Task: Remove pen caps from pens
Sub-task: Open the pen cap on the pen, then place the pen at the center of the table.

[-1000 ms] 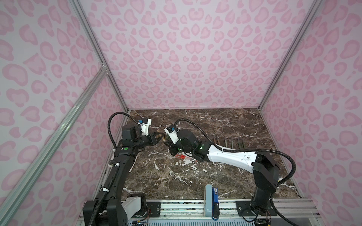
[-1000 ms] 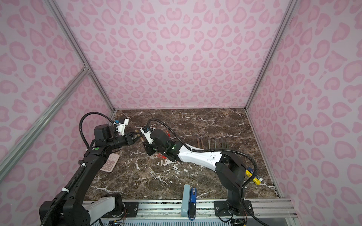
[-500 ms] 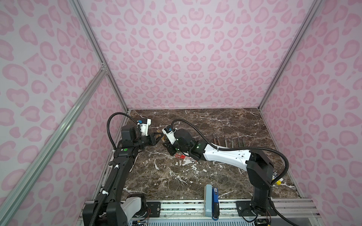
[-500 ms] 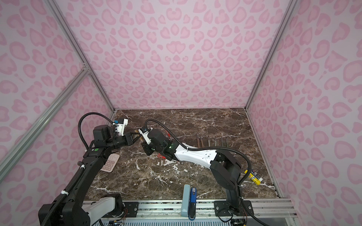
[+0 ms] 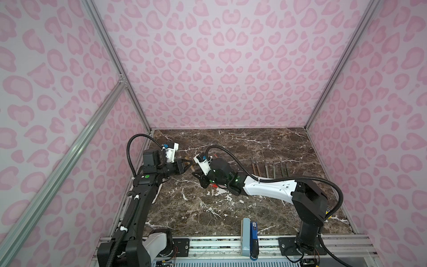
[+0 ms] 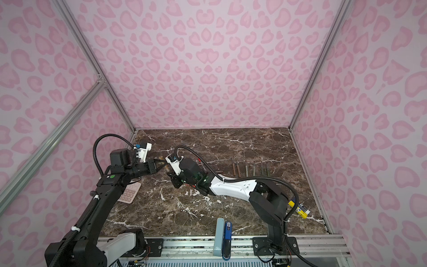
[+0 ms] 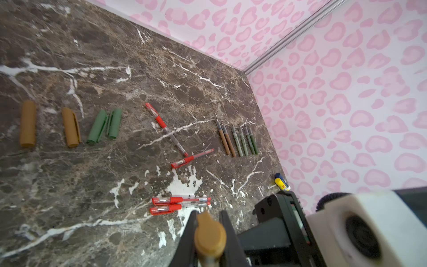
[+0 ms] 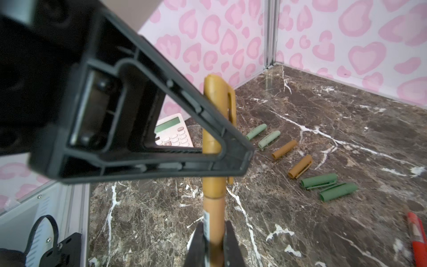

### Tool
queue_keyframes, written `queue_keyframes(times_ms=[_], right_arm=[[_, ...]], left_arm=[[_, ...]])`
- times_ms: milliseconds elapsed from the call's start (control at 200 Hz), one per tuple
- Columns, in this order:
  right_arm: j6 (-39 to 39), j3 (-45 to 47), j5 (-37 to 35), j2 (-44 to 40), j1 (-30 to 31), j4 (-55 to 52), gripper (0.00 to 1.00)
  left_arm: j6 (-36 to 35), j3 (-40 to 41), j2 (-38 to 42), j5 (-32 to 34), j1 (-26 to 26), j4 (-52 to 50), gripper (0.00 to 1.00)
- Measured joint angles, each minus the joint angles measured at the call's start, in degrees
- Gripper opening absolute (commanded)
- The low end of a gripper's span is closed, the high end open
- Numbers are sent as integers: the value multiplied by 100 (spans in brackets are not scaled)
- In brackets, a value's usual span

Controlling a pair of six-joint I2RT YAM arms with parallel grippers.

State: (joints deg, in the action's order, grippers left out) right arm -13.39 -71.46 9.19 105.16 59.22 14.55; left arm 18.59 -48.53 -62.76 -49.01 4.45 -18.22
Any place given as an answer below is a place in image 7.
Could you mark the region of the green pen long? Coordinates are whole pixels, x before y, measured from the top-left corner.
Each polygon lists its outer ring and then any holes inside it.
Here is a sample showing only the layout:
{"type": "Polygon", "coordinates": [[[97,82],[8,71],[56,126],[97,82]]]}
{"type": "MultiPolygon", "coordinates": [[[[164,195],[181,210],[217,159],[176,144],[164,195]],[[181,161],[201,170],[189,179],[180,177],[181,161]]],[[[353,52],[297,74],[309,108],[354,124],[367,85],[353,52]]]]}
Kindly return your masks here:
{"type": "Polygon", "coordinates": [[[253,155],[256,155],[256,150],[255,150],[255,148],[253,146],[253,142],[252,142],[252,138],[251,138],[251,135],[250,135],[250,131],[249,131],[249,129],[248,129],[248,127],[246,125],[244,126],[244,131],[245,131],[246,138],[248,140],[250,151],[251,151],[251,153],[253,155]]]}

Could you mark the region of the brown pen cap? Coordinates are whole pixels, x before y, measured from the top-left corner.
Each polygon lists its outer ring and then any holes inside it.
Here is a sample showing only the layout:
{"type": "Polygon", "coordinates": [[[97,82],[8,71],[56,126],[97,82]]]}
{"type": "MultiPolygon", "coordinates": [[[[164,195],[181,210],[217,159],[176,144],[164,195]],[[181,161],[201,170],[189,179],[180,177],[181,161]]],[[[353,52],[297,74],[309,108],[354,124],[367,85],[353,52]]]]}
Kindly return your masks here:
{"type": "Polygon", "coordinates": [[[23,148],[30,148],[36,143],[36,106],[31,100],[22,104],[20,123],[20,145],[23,148]]]}
{"type": "Polygon", "coordinates": [[[199,263],[202,267],[219,267],[227,241],[225,228],[207,211],[197,215],[196,220],[194,245],[199,263]]]}
{"type": "Polygon", "coordinates": [[[75,148],[81,143],[80,128],[75,113],[67,108],[62,108],[62,118],[67,146],[75,148]]]}

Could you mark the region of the dark green cap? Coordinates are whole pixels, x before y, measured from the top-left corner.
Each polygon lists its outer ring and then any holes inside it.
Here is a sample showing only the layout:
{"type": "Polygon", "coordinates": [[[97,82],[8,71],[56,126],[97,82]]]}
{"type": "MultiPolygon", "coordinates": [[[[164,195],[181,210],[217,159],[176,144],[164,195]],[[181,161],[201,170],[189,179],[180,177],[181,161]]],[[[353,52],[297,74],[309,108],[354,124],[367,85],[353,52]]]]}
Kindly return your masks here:
{"type": "Polygon", "coordinates": [[[97,114],[86,141],[88,144],[96,144],[100,141],[103,131],[107,125],[108,118],[108,114],[105,110],[101,110],[97,114]]]}
{"type": "Polygon", "coordinates": [[[107,123],[107,136],[110,139],[116,139],[119,135],[122,118],[122,109],[114,109],[110,113],[107,123]]]}

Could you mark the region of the green pen short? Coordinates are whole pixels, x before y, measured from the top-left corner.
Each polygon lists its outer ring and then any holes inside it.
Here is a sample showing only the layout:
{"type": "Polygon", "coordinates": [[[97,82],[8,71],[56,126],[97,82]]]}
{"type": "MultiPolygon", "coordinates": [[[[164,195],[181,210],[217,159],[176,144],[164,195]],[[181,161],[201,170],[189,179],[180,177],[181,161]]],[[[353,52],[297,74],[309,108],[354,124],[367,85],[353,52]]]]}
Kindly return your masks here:
{"type": "Polygon", "coordinates": [[[254,135],[253,135],[253,133],[252,133],[252,131],[251,131],[250,128],[248,128],[248,133],[249,133],[250,140],[251,140],[251,143],[252,143],[252,146],[253,146],[253,149],[254,149],[254,154],[258,155],[259,152],[258,152],[258,148],[257,148],[257,145],[256,145],[256,140],[255,140],[255,137],[254,137],[254,135]]]}

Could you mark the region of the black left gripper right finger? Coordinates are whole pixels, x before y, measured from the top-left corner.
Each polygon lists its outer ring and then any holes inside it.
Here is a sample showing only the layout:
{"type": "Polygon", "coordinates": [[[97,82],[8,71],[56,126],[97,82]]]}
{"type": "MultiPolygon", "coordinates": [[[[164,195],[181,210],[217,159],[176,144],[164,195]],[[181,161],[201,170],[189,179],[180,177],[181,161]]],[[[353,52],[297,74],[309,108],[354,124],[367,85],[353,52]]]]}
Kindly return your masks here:
{"type": "Polygon", "coordinates": [[[221,267],[249,267],[246,260],[246,254],[240,245],[239,238],[234,231],[230,217],[227,211],[223,210],[219,213],[220,223],[226,231],[226,246],[220,258],[219,264],[221,267]]]}

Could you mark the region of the brown pen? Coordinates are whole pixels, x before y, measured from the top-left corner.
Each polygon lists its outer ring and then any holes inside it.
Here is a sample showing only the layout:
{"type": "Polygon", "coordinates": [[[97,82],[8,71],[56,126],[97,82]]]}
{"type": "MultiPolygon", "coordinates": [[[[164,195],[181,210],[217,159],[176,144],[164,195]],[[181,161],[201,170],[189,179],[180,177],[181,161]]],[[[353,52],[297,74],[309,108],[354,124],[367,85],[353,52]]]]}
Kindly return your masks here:
{"type": "Polygon", "coordinates": [[[229,133],[227,131],[227,128],[226,128],[226,126],[223,123],[221,124],[221,127],[222,127],[222,130],[224,132],[224,136],[225,136],[226,142],[228,144],[229,151],[231,152],[231,155],[233,157],[236,157],[236,152],[235,152],[235,149],[234,149],[234,147],[232,145],[232,142],[231,142],[231,139],[230,139],[230,135],[229,135],[229,133]]]}
{"type": "Polygon", "coordinates": [[[220,134],[220,137],[221,137],[221,140],[222,140],[225,152],[226,152],[227,155],[230,155],[231,152],[230,152],[230,149],[229,149],[229,146],[228,146],[228,142],[226,141],[225,134],[224,134],[224,131],[222,129],[222,125],[221,125],[221,123],[220,123],[220,121],[218,119],[216,119],[216,125],[217,125],[217,128],[218,128],[218,131],[219,131],[219,134],[220,134]]]}

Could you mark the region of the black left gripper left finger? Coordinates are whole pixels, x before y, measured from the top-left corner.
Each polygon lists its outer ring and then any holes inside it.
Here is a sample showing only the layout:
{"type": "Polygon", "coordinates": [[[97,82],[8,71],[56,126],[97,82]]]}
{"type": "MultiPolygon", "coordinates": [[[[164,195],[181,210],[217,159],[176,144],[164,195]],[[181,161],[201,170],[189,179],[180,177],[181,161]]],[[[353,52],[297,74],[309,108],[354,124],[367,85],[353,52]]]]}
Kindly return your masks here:
{"type": "Polygon", "coordinates": [[[185,230],[180,239],[175,254],[169,264],[169,267],[197,267],[198,258],[195,249],[194,237],[198,226],[196,218],[198,211],[192,211],[187,221],[185,230]]]}

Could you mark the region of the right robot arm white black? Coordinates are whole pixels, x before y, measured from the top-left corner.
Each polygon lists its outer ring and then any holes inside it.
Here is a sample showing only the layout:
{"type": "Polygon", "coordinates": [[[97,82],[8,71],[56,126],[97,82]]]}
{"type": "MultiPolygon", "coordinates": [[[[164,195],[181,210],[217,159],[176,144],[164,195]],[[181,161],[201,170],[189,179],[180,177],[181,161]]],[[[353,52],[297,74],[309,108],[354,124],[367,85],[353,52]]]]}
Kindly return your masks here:
{"type": "Polygon", "coordinates": [[[305,214],[290,191],[261,200],[239,235],[254,267],[424,267],[427,190],[332,193],[305,214]]]}

